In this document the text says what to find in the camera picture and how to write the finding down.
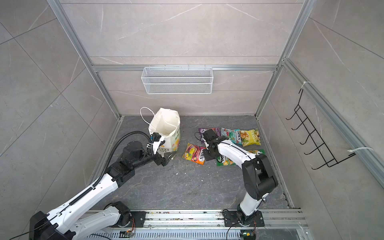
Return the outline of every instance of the chip bag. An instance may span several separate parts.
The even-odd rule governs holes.
[[[209,130],[209,129],[212,129],[215,133],[216,133],[216,135],[218,136],[218,137],[220,137],[221,136],[221,133],[220,133],[220,128],[218,128],[218,127],[212,127],[212,128],[199,128],[199,133],[200,133],[200,139],[201,139],[201,143],[202,144],[204,144],[204,137],[203,137],[203,133],[206,131],[206,130]]]
[[[240,130],[240,136],[242,139],[243,147],[256,144],[261,145],[260,143],[260,135],[258,129],[251,129],[251,130]]]
[[[220,133],[221,133],[221,136],[226,136],[233,143],[241,144],[242,142],[241,136],[240,136],[240,129],[231,130],[231,129],[226,129],[222,127]]]
[[[187,149],[185,150],[183,158],[185,158],[186,160],[204,165],[205,158],[202,151],[203,149],[206,149],[206,148],[188,143]]]
[[[260,155],[260,154],[265,154],[264,149],[259,149],[259,150],[247,150],[250,153]],[[225,157],[225,156],[220,156],[217,157],[217,166],[228,166],[228,165],[236,165],[231,159]]]

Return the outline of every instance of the bag handle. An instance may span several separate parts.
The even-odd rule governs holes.
[[[146,122],[146,123],[148,123],[148,124],[150,125],[149,122],[145,121],[145,119],[144,119],[144,117],[143,117],[143,114],[141,113],[141,109],[143,109],[143,108],[146,108],[146,109],[148,109],[149,111],[151,111],[151,113],[153,114],[153,116],[155,116],[155,113],[154,113],[152,110],[150,110],[149,108],[147,108],[147,107],[142,107],[142,108],[140,108],[140,115],[141,115],[141,118],[144,120],[144,122]]]
[[[150,110],[149,108],[147,108],[147,107],[142,107],[142,108],[140,108],[140,115],[141,115],[141,118],[144,120],[144,122],[146,122],[146,123],[148,123],[149,125],[151,125],[149,122],[145,121],[145,119],[144,119],[144,117],[143,117],[143,115],[142,115],[142,113],[141,113],[141,109],[143,109],[143,108],[146,108],[146,109],[148,109],[149,111],[151,111],[151,113],[153,114],[153,116],[156,118],[155,113],[154,113],[152,110]],[[177,126],[175,126],[175,125],[173,125],[173,124],[171,124],[171,123],[168,123],[165,119],[164,119],[164,122],[165,122],[166,124],[169,124],[169,125],[174,126],[175,128],[177,128]]]

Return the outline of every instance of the gray marble wall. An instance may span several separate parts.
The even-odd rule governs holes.
[[[316,239],[381,239],[384,190],[358,157],[333,167],[312,169],[324,164],[320,153],[305,155],[315,149],[313,142],[309,139],[300,144],[308,134],[304,126],[292,130],[300,124],[297,116],[286,120],[294,113],[299,90],[300,84],[284,70],[260,118],[294,206],[303,209]],[[305,93],[300,106],[335,158],[346,158],[350,147]],[[305,126],[313,130],[308,121]],[[319,135],[312,135],[318,144]],[[326,159],[332,159],[325,147],[320,151]]]
[[[94,64],[276,64],[300,0],[63,0]],[[214,72],[212,94],[148,95],[139,72],[101,72],[123,115],[253,115],[271,72]]]
[[[115,122],[48,3],[1,1],[0,239],[85,187]]]
[[[318,0],[292,62],[384,159],[384,1]]]
[[[139,71],[100,72],[123,115],[141,107],[177,110],[181,115],[253,115],[272,76],[271,71],[215,71],[211,94],[147,94]]]

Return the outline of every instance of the white paper bag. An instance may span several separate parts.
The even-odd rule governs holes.
[[[147,122],[142,114],[141,109],[146,108],[153,113],[151,123]],[[164,157],[166,152],[177,151],[180,143],[180,117],[175,110],[160,108],[156,114],[147,107],[140,109],[140,115],[143,120],[149,124],[148,131],[150,134],[157,132],[164,136],[165,143],[159,147],[157,152]]]

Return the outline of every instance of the vent grille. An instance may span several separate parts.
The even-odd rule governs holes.
[[[196,240],[215,240],[226,239],[227,230],[137,230],[133,237],[127,238],[120,234],[119,230],[113,230],[111,234],[105,232],[97,232],[96,234],[109,237],[112,240],[180,240],[180,239],[196,239]],[[106,239],[102,236],[90,235],[84,240]],[[240,240],[240,230],[233,229],[228,232],[229,240]]]

